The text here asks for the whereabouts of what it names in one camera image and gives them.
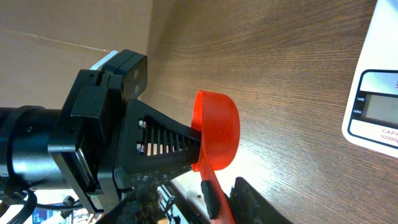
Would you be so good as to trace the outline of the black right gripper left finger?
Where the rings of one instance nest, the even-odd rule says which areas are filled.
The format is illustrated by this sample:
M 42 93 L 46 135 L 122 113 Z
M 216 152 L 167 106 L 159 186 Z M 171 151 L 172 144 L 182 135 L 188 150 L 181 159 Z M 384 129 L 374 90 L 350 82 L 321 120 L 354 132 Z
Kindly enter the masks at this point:
M 159 193 L 157 191 L 159 186 L 161 185 L 141 185 L 130 192 L 110 212 L 97 220 L 96 224 L 157 223 L 165 217 L 165 212 L 159 205 Z

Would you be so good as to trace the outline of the orange plastic measuring scoop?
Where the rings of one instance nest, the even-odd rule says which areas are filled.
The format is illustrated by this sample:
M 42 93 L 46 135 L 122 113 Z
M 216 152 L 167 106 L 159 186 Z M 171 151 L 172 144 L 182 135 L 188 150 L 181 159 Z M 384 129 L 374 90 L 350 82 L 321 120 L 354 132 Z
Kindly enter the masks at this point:
M 233 161 L 240 135 L 240 120 L 234 101 L 227 95 L 200 90 L 197 92 L 192 114 L 192 128 L 201 132 L 198 162 L 192 165 L 202 180 L 214 190 L 213 197 L 220 209 L 212 223 L 234 223 L 232 211 L 215 172 Z

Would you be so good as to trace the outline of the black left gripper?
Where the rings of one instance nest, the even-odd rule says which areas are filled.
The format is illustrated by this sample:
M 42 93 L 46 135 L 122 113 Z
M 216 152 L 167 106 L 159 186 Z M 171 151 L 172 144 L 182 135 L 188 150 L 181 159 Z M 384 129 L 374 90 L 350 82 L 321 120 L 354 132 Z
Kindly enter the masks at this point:
M 48 141 L 89 212 L 110 212 L 121 201 L 119 189 L 162 185 L 199 159 L 201 132 L 139 100 L 126 108 L 124 81 L 124 75 L 80 70 Z

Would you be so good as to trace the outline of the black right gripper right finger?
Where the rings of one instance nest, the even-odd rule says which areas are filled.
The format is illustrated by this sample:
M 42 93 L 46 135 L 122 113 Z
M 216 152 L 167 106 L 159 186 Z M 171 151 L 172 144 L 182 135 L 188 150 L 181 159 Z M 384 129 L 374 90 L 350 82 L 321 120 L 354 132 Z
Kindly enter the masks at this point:
M 235 179 L 229 206 L 236 223 L 292 224 L 242 177 Z

